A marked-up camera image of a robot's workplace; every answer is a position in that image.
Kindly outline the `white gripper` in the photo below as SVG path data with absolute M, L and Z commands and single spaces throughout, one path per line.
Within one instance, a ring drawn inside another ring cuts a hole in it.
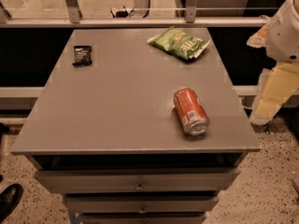
M 265 125 L 299 89 L 299 0 L 286 0 L 269 24 L 252 35 L 247 45 L 266 48 L 277 63 L 260 74 L 249 121 Z

